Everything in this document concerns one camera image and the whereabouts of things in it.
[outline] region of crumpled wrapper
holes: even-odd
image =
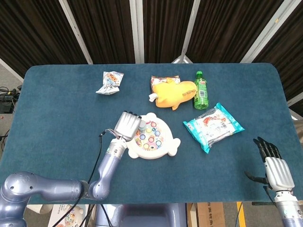
[[[111,95],[118,92],[123,75],[121,72],[103,72],[103,86],[96,93]]]

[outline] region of dark curtain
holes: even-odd
[[[303,116],[303,99],[289,107],[291,110],[295,111],[297,114]]]
[[[277,68],[287,100],[303,92],[303,1],[254,62],[270,62]]]
[[[33,65],[87,63],[57,0],[0,1],[0,58],[22,77]]]
[[[135,63],[129,0],[69,0],[94,64]]]
[[[201,0],[186,56],[240,62],[283,0]]]
[[[143,0],[145,63],[171,63],[181,55],[193,0]]]

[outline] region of blue table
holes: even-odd
[[[193,81],[198,70],[208,82],[209,107],[221,102],[246,129],[215,143],[209,154],[182,124],[204,111],[194,109],[190,101],[176,111],[148,101],[152,75],[180,75],[182,80]],[[103,71],[125,74],[120,92],[111,96],[95,93],[102,86]],[[98,155],[98,135],[113,128],[123,110],[156,113],[173,136],[181,139],[181,145],[175,157],[156,160],[131,159],[125,152],[104,203],[268,201],[262,185],[243,173],[265,174],[252,141],[257,136],[280,149],[294,178],[294,194],[303,199],[303,152],[278,72],[267,63],[34,66],[26,74],[0,163],[0,183],[22,170],[50,178],[87,180]],[[105,151],[112,137],[106,134],[103,138]],[[45,201],[36,196],[30,203]]]

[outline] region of yellow plush toy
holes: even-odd
[[[149,95],[151,102],[156,99],[157,107],[172,107],[172,110],[176,110],[180,103],[186,102],[195,96],[197,87],[191,81],[176,84],[168,78],[167,82],[152,86],[152,90],[154,93]]]

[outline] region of blue snack package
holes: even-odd
[[[207,154],[214,143],[244,130],[220,103],[183,124]]]

